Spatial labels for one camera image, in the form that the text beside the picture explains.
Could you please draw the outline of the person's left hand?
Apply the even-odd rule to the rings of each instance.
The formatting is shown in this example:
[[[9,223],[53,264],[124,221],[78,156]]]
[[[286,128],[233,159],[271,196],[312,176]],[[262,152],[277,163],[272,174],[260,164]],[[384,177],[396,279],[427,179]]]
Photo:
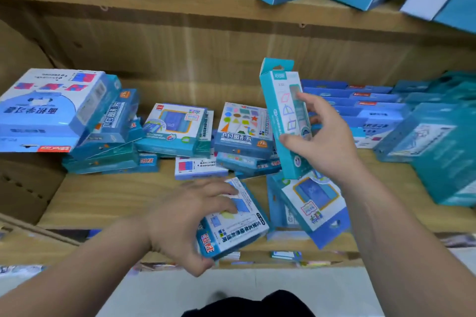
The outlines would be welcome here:
[[[225,180],[209,178],[197,181]],[[204,217],[222,211],[237,213],[229,195],[202,196],[198,193],[195,182],[181,184],[154,203],[143,217],[151,250],[167,256],[181,267],[185,252],[198,252],[195,245],[196,232]]]

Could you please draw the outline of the tall teal windowed box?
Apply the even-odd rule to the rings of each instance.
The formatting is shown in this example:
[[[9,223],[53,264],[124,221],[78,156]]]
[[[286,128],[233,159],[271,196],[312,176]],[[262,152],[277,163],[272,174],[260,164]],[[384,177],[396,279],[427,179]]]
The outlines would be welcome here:
[[[303,140],[312,139],[306,104],[297,98],[302,86],[299,74],[293,71],[293,67],[292,60],[264,58],[259,80],[283,176],[298,180],[311,170],[311,166],[305,158],[290,151],[279,141],[282,134],[298,135]]]

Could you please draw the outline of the person's left forearm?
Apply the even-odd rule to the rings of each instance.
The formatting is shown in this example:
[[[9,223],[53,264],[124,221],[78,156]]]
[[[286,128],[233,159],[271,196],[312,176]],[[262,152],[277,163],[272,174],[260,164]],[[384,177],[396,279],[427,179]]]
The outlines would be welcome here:
[[[150,248],[145,218],[122,219],[0,297],[0,317],[95,317]]]

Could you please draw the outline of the small white red-blue box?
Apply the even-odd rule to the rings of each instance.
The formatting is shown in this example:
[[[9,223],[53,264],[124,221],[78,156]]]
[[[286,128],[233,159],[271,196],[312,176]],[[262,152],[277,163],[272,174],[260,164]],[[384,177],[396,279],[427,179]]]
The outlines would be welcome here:
[[[208,158],[175,158],[175,179],[186,181],[206,177],[226,177],[229,170],[216,164],[214,153]]]

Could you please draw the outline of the blue flat box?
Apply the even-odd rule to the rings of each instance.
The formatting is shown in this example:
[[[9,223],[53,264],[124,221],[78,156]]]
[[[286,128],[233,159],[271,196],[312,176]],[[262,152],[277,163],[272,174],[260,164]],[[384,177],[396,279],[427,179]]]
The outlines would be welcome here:
[[[281,162],[276,153],[272,154],[270,159],[260,159],[239,154],[218,152],[216,163],[223,168],[241,175],[242,178],[275,174],[282,169]]]

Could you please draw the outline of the blue box with colourful shapes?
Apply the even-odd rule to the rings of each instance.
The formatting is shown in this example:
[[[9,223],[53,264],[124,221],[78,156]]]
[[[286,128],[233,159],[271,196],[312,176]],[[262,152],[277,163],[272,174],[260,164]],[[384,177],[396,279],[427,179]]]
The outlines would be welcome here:
[[[215,152],[271,158],[275,142],[267,109],[226,102],[214,141]]]

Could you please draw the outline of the blue white box, board print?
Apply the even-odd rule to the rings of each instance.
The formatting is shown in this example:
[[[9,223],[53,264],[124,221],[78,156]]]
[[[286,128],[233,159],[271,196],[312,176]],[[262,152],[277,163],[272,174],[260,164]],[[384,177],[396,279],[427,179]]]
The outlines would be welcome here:
[[[346,202],[330,178],[311,170],[298,180],[271,176],[277,196],[314,244],[323,249],[351,228]]]

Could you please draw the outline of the person's black clothing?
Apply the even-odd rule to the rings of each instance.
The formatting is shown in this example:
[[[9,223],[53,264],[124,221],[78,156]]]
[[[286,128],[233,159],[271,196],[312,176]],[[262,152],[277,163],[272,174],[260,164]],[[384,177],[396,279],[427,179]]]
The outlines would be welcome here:
[[[276,290],[261,300],[227,296],[217,291],[206,305],[185,311],[181,317],[316,317],[296,295]]]

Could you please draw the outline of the stack of dark blue boxes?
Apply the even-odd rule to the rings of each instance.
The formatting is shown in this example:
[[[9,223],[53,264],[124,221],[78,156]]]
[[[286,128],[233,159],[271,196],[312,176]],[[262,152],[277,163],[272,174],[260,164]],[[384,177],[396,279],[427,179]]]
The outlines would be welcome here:
[[[361,128],[356,137],[361,149],[375,148],[409,115],[406,104],[392,94],[392,87],[348,85],[344,81],[302,80],[305,93],[323,97],[337,110],[350,128]]]

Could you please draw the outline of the teal box with blue board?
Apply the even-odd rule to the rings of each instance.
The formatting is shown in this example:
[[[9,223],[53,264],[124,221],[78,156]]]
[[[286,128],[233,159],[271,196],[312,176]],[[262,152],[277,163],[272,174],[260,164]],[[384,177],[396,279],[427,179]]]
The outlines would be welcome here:
[[[213,118],[214,112],[207,108],[156,103],[142,127],[145,137],[134,144],[139,152],[208,158]]]

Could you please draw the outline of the stack of teal flat boxes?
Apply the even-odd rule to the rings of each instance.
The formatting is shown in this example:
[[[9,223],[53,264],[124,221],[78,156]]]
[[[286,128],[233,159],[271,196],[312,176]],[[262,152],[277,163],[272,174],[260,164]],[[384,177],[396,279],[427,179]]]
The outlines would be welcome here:
[[[130,123],[126,143],[104,144],[104,152],[79,160],[78,157],[66,156],[62,166],[71,174],[121,174],[152,173],[159,171],[159,157],[153,152],[140,152],[136,142],[145,136],[141,118],[135,116]]]

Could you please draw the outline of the wooden shelf unit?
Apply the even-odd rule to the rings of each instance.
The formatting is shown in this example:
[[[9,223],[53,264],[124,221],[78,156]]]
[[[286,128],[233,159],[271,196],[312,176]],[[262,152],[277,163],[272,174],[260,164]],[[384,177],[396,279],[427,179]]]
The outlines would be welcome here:
[[[29,68],[101,70],[155,103],[265,106],[265,57],[295,61],[303,79],[394,85],[446,70],[476,70],[476,36],[418,21],[401,0],[360,13],[330,0],[269,6],[258,0],[0,0],[0,92]],[[0,264],[58,262],[79,246],[53,231],[102,229],[178,185],[158,173],[65,176],[35,225],[0,214],[13,230]]]

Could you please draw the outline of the pile of teal packets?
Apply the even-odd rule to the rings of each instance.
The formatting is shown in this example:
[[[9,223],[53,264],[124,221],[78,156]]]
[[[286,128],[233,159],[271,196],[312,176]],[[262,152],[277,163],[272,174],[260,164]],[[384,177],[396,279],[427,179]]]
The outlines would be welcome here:
[[[409,163],[439,205],[476,207],[476,71],[448,71],[393,88],[410,113],[373,148],[381,162]]]

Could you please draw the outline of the brown cardboard box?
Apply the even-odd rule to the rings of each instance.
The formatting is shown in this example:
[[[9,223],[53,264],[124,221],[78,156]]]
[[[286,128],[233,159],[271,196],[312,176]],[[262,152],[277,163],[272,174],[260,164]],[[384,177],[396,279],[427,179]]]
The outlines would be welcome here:
[[[66,176],[63,156],[0,152],[0,214],[37,224]]]

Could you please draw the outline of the large blue white box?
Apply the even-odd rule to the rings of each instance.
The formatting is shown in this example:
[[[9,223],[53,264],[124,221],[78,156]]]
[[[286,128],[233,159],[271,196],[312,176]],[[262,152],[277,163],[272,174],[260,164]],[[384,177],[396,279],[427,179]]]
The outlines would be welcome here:
[[[0,96],[0,153],[70,152],[120,90],[103,71],[29,69]]]

